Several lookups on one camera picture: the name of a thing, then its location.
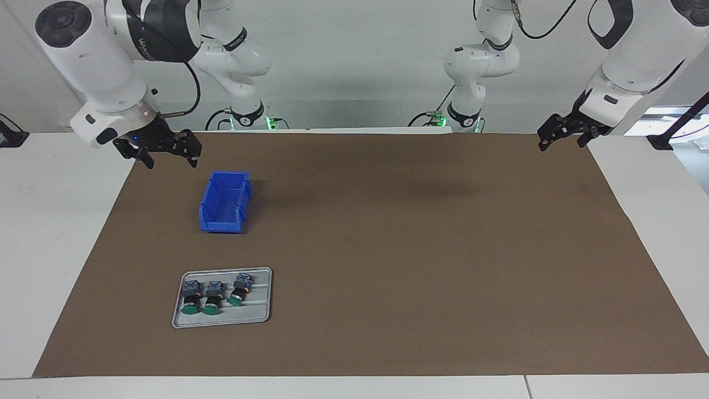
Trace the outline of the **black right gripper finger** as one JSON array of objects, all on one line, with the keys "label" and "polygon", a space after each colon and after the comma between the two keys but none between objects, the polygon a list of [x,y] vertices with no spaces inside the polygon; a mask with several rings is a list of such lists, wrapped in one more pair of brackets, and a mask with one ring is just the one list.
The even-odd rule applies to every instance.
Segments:
[{"label": "black right gripper finger", "polygon": [[146,147],[134,147],[127,139],[114,139],[114,146],[124,159],[140,161],[150,170],[154,168],[155,161],[152,156],[150,156]]},{"label": "black right gripper finger", "polygon": [[184,129],[173,134],[173,154],[184,157],[190,167],[197,168],[198,159],[202,155],[202,143],[192,130]]}]

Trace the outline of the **green push button switch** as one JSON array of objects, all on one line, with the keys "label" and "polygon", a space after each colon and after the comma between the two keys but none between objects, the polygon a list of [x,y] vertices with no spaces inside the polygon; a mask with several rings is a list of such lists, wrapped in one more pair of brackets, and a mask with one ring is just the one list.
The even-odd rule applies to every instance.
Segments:
[{"label": "green push button switch", "polygon": [[241,306],[250,293],[252,285],[253,276],[251,274],[238,273],[233,282],[233,290],[226,299],[227,303],[232,306]]},{"label": "green push button switch", "polygon": [[204,297],[206,298],[202,313],[215,316],[220,313],[221,303],[224,300],[224,285],[221,281],[209,281],[206,285]]},{"label": "green push button switch", "polygon": [[202,288],[198,280],[187,280],[181,285],[182,306],[180,313],[184,315],[196,315],[200,313],[200,303],[202,300]]}]

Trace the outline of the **blue plastic bin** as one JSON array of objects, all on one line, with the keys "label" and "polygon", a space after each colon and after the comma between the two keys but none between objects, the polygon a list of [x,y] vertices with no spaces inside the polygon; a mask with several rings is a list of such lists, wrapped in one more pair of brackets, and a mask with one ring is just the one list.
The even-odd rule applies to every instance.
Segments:
[{"label": "blue plastic bin", "polygon": [[250,174],[246,171],[211,172],[198,207],[202,232],[241,233],[251,198]]}]

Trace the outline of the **black stand with pole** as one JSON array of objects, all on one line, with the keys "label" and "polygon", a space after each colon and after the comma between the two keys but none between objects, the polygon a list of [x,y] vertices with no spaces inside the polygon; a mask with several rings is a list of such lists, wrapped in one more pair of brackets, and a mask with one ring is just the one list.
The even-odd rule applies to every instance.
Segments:
[{"label": "black stand with pole", "polygon": [[673,147],[670,144],[672,139],[675,139],[676,134],[679,133],[681,129],[689,123],[689,121],[694,120],[699,113],[709,105],[709,91],[704,93],[704,95],[699,98],[692,106],[688,108],[681,116],[679,116],[676,121],[674,121],[671,126],[669,126],[663,134],[659,135],[648,135],[646,139],[650,145],[657,151],[673,151]]}]

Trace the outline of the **black table clamp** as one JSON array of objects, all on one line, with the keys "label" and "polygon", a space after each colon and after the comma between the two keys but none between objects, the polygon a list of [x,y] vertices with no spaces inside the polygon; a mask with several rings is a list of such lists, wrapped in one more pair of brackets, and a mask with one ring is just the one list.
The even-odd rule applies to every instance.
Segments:
[{"label": "black table clamp", "polygon": [[0,112],[0,149],[21,147],[29,136],[29,132]]}]

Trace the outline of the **grey metal tray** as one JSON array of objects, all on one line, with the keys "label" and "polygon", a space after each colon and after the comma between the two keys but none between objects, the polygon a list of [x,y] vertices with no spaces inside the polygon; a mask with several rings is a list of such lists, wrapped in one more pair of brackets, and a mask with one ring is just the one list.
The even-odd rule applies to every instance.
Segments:
[{"label": "grey metal tray", "polygon": [[[241,306],[232,306],[226,299],[233,290],[233,282],[238,273],[248,273],[253,276],[253,285]],[[184,315],[180,313],[182,306],[181,285],[187,280],[198,280],[202,288],[200,313]],[[215,316],[205,315],[202,309],[206,298],[204,292],[209,281],[219,280],[224,285],[224,300],[220,313]],[[223,270],[202,270],[186,272],[180,281],[179,294],[172,316],[172,326],[176,329],[204,328],[205,326],[220,326],[227,324],[263,323],[269,318],[271,286],[273,285],[273,270],[268,267],[240,268]]]}]

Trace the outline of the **brown table mat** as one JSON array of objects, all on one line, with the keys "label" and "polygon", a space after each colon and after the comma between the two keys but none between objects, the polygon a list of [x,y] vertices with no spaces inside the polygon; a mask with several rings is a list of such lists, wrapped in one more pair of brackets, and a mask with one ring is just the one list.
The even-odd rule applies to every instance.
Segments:
[{"label": "brown table mat", "polygon": [[[589,149],[531,135],[203,134],[134,166],[34,376],[709,373]],[[246,171],[241,233],[202,232]],[[172,326],[189,271],[268,267],[269,318]]]}]

